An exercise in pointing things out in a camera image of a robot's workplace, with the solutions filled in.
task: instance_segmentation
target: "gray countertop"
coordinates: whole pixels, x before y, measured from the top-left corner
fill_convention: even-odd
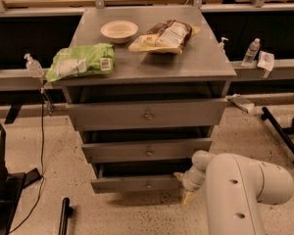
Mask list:
[[[107,76],[63,79],[61,85],[89,83],[153,82],[196,79],[225,79],[236,76],[223,50],[201,12],[191,6],[110,7],[85,10],[73,36],[71,46],[111,43],[100,32],[111,21],[131,21],[137,33],[126,44],[115,44],[116,67]],[[158,22],[177,20],[200,26],[200,32],[186,44],[181,55],[131,53],[130,43]]]

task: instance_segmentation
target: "green chip bag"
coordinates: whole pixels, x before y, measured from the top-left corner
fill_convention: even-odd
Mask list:
[[[92,74],[110,74],[115,66],[115,51],[111,44],[75,46],[61,49],[46,73],[48,82]]]

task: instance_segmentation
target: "drawer handle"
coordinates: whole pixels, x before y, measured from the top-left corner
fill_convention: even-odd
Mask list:
[[[154,155],[154,152],[152,150],[147,150],[146,155],[148,157],[152,157]]]
[[[154,118],[154,116],[150,113],[150,112],[147,112],[146,114],[145,114],[145,119],[147,119],[147,120],[151,120],[151,119],[153,119]]]

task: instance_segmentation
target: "brown chip bag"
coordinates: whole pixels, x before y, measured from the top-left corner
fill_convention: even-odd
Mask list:
[[[176,20],[157,23],[145,34],[140,35],[128,47],[131,52],[181,54],[189,38],[198,33],[199,27]]]

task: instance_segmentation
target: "floor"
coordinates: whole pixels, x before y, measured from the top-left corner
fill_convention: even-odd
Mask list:
[[[228,106],[213,133],[211,153],[234,153],[288,169],[294,178],[294,156],[268,120],[262,121],[267,106],[282,126],[294,116],[292,95],[249,97],[256,104],[247,114]],[[24,108],[13,124],[5,125],[6,164],[10,172],[41,170],[41,110]],[[66,111],[59,107],[44,117],[44,176],[41,199],[29,219],[14,235],[59,233],[62,201],[71,200],[73,216],[68,235],[208,235],[205,185],[189,206],[180,204],[180,191],[96,195],[89,183],[94,173],[81,152],[81,141]],[[34,205],[40,182],[23,190],[14,218],[15,228]],[[294,235],[294,196],[286,204],[259,204],[268,235]]]

